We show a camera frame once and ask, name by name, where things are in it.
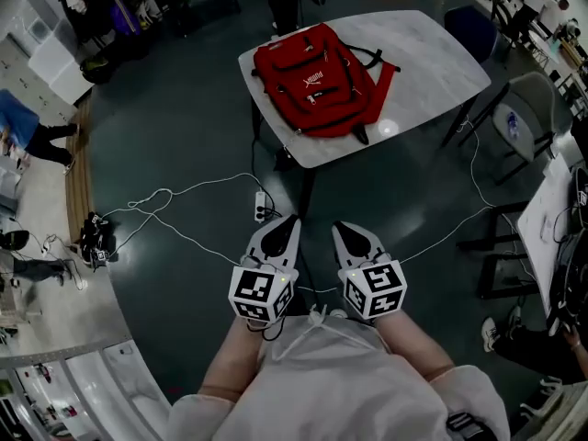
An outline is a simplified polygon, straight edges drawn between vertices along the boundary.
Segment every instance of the backpack logo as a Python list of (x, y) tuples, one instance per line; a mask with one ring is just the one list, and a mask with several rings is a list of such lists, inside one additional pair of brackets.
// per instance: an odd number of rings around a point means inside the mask
[(304, 80), (306, 87), (308, 88), (309, 85), (320, 85), (321, 82), (317, 82), (319, 78), (322, 78), (322, 72), (317, 72), (315, 75), (311, 75), (309, 78)]

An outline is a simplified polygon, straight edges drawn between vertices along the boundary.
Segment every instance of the hand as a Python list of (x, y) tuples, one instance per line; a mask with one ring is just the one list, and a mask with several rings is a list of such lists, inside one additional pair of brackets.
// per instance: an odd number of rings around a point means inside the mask
[(572, 326), (571, 333), (564, 328), (563, 337), (566, 339), (571, 349), (576, 348), (582, 344), (582, 341), (580, 340), (580, 334), (578, 333), (578, 329), (575, 326)]

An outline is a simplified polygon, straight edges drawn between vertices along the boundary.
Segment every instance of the white sleeve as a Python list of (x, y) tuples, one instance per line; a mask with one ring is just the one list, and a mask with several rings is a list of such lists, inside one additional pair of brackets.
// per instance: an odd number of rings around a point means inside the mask
[(477, 367), (454, 367), (433, 379), (431, 386), (445, 403), (449, 414), (469, 413), (482, 420), (499, 441), (511, 439), (503, 399), (490, 378)]
[(166, 441), (210, 440), (234, 403), (209, 395), (187, 395), (174, 403), (167, 421)]

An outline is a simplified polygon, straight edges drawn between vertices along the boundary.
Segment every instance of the white table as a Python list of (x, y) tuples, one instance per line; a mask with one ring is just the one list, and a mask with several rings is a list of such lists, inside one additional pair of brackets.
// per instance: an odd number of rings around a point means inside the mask
[[(243, 78), (254, 101), (255, 137), (258, 138), (261, 123), (255, 112), (258, 109), (282, 144), (306, 169), (299, 205), (302, 218), (310, 202), (316, 167), (387, 141), (465, 103), (447, 134), (445, 144), (465, 118), (476, 95), (491, 83), (469, 52), (420, 11), (367, 13), (326, 24), (346, 44), (371, 51), (381, 49), (382, 59), (401, 68), (401, 72), (392, 78), (379, 121), (366, 126), (369, 145), (362, 144), (353, 135), (331, 139), (295, 135), (264, 93), (261, 80), (252, 76), (257, 48), (239, 57)], [(356, 56), (361, 62), (368, 62), (364, 54), (357, 53)], [(369, 73), (377, 81), (380, 71), (381, 64), (378, 64)]]
[(551, 50), (549, 44), (541, 39), (541, 37), (534, 31), (529, 31), (529, 38), (531, 38), (531, 42), (535, 46), (533, 50), (534, 54), (537, 55), (537, 61), (539, 64), (543, 64), (542, 67), (545, 68), (548, 65), (549, 59), (551, 59), (556, 64), (561, 64), (561, 57)]
[(548, 40), (549, 39), (549, 34), (546, 33), (543, 28), (541, 26), (539, 26), (539, 24), (533, 20), (529, 23), (529, 27), (532, 31), (535, 31), (543, 40)]
[[(537, 193), (531, 198), (525, 210), (516, 222), (516, 229), (525, 247), (533, 275), (537, 280), (539, 293), (543, 301), (543, 309), (547, 317), (551, 314), (549, 291), (555, 269), (556, 257), (560, 245), (553, 240), (560, 240), (568, 230), (568, 215), (563, 213), (557, 222), (558, 215), (568, 208), (571, 173), (560, 154), (546, 168), (546, 177), (539, 186)], [(557, 330), (557, 322), (550, 329), (553, 334)]]

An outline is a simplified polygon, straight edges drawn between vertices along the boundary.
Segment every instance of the red backpack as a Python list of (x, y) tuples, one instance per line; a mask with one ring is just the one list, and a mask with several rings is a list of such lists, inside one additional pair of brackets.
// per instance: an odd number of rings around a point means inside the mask
[[(373, 60), (364, 66), (350, 51)], [(400, 68), (374, 53), (347, 46), (321, 23), (284, 40), (260, 47), (255, 69), (267, 94), (292, 129), (314, 137), (338, 137), (353, 132), (368, 144), (365, 125), (376, 122), (394, 72)], [(377, 84), (368, 70), (382, 62)]]

